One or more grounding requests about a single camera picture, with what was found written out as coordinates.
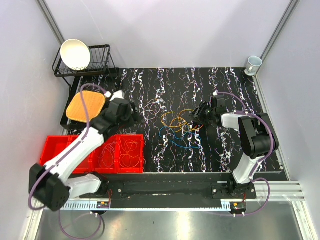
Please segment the white bowl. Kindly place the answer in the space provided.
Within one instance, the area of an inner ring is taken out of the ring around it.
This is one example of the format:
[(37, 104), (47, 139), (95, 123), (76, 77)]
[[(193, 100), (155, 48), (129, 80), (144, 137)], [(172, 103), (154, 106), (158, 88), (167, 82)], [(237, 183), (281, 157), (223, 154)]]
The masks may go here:
[(78, 39), (66, 40), (60, 48), (63, 63), (74, 71), (85, 70), (91, 62), (91, 52), (86, 44)]

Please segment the pale blue mug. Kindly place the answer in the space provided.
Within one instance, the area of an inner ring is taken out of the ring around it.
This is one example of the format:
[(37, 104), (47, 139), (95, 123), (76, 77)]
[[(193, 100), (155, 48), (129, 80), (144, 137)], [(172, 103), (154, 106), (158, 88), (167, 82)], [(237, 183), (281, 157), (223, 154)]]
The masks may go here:
[(247, 76), (254, 76), (258, 72), (262, 64), (263, 64), (263, 60), (261, 58), (259, 58), (258, 56), (250, 56), (247, 59), (244, 73)]

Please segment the red bin far left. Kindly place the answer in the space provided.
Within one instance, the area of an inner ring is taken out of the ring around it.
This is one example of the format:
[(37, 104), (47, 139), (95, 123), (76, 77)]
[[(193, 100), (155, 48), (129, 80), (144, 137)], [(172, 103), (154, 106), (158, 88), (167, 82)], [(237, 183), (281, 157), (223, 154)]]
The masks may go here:
[(44, 166), (45, 163), (59, 155), (68, 145), (70, 137), (67, 135), (50, 135), (46, 138), (42, 150), (39, 164)]

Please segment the orange woven tray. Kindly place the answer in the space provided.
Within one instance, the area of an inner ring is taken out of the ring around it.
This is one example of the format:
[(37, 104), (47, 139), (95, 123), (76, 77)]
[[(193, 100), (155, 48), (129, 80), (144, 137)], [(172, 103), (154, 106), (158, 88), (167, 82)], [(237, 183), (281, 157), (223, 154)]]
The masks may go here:
[[(97, 117), (102, 111), (106, 98), (103, 94), (93, 91), (84, 90), (82, 92), (84, 102), (88, 111), (89, 120)], [(81, 93), (77, 93), (66, 109), (68, 119), (80, 123), (86, 123), (86, 113), (81, 99)]]

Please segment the black patterned table mat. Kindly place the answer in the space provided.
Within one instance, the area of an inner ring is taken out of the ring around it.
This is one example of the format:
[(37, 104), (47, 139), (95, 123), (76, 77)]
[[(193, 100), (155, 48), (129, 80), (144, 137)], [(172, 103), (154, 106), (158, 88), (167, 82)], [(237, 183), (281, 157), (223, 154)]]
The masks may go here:
[(255, 81), (239, 67), (123, 68), (121, 86), (142, 123), (126, 133), (144, 136), (144, 170), (150, 173), (231, 172), (243, 151), (237, 130), (197, 127), (189, 114), (215, 93), (227, 110), (263, 112)]

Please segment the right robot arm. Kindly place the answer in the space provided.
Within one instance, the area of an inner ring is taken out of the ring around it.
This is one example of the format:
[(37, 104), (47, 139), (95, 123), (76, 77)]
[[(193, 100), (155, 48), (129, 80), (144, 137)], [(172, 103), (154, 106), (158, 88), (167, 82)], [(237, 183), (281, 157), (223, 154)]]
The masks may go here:
[(258, 115), (246, 111), (231, 113), (223, 96), (213, 96), (210, 102), (202, 101), (189, 114), (196, 124), (219, 126), (239, 131), (243, 155), (232, 172), (226, 186), (231, 198), (241, 198), (253, 188), (254, 175), (258, 168), (279, 148), (279, 140), (267, 113)]

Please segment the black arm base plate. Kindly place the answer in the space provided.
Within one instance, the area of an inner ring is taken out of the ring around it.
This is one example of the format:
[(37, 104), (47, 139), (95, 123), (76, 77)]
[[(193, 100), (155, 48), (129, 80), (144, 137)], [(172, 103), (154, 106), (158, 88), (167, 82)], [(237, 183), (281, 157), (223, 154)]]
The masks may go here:
[(111, 197), (112, 208), (218, 208), (221, 200), (254, 200), (252, 183), (230, 193), (229, 173), (124, 173), (102, 175), (102, 189), (81, 198)]

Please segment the red bin right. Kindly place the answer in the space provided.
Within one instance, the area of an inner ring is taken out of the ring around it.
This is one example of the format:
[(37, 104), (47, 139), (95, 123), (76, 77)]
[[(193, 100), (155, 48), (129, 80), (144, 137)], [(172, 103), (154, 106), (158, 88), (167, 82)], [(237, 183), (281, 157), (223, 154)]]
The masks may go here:
[(142, 174), (144, 169), (144, 135), (119, 134), (118, 172)]

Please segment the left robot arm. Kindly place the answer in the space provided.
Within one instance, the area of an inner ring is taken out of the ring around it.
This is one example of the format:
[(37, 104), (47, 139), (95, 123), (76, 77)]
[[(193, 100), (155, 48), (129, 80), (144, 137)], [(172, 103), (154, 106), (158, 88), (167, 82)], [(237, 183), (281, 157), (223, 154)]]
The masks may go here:
[(115, 98), (97, 117), (93, 118), (81, 135), (65, 150), (45, 165), (34, 164), (29, 170), (28, 206), (35, 210), (32, 199), (56, 212), (69, 199), (93, 194), (103, 198), (108, 186), (96, 173), (71, 178), (73, 171), (94, 150), (101, 147), (120, 129), (141, 123), (141, 115), (133, 101)]

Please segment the black tray stand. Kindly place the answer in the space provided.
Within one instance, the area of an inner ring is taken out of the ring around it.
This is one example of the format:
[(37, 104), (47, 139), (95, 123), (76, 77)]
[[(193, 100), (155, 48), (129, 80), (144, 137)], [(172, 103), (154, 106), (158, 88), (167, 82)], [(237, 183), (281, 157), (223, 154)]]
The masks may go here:
[(71, 90), (69, 92), (69, 98), (66, 102), (64, 113), (60, 120), (60, 125), (66, 130), (68, 135), (78, 135), (86, 126), (85, 123), (78, 122), (75, 120), (70, 120), (66, 115), (66, 110), (71, 103), (73, 97), (80, 91), (80, 88), (85, 84), (95, 84), (99, 85), (107, 92), (114, 93), (118, 90), (121, 90), (121, 78), (117, 73), (112, 74), (102, 74), (102, 75), (85, 75), (85, 76), (76, 76), (74, 78)]

